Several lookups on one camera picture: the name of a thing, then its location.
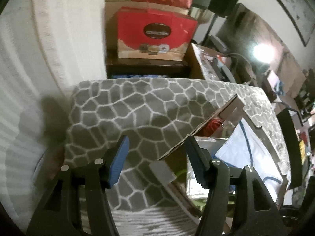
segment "lamp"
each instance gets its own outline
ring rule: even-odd
[[[266,64],[270,64],[275,58],[274,48],[264,43],[256,45],[253,52],[256,59]]]

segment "cardboard flap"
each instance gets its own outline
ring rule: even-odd
[[[171,148],[168,152],[166,152],[159,160],[164,159],[167,155],[169,155],[172,151],[181,146],[188,136],[195,135],[199,130],[201,130],[212,118],[219,116],[221,119],[226,120],[227,117],[234,111],[236,107],[242,109],[245,106],[244,101],[236,94],[232,97],[228,102],[225,103],[220,109],[217,109],[208,119],[206,119],[203,123],[201,123],[195,130],[189,133],[186,137],[182,139],[177,145]]]

